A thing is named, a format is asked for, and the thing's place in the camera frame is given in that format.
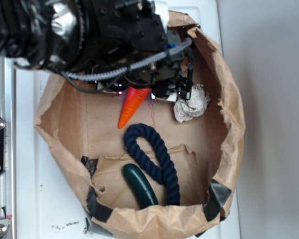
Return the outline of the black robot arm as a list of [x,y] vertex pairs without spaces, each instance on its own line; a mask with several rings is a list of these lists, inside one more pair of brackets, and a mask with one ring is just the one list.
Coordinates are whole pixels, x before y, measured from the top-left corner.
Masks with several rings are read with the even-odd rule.
[[0,56],[26,70],[48,70],[93,94],[149,89],[176,101],[191,97],[192,40],[168,28],[168,12],[150,0],[0,0]]

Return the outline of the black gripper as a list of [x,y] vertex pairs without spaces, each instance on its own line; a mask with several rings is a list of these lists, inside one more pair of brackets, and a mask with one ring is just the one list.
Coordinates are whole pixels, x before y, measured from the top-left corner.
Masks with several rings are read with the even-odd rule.
[[85,1],[84,80],[102,90],[150,88],[159,98],[189,99],[193,69],[183,76],[181,63],[192,57],[192,40],[167,25],[150,0]]

